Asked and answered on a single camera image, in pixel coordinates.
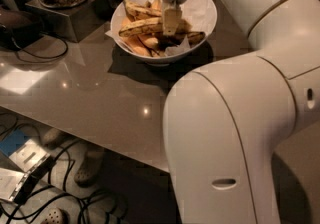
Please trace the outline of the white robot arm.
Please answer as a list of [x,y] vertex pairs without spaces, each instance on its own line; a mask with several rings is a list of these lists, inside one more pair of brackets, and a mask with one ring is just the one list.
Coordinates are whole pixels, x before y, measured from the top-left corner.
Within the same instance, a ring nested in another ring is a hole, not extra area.
[[183,224],[281,224],[271,159],[320,119],[320,1],[221,0],[252,47],[182,77],[163,136]]

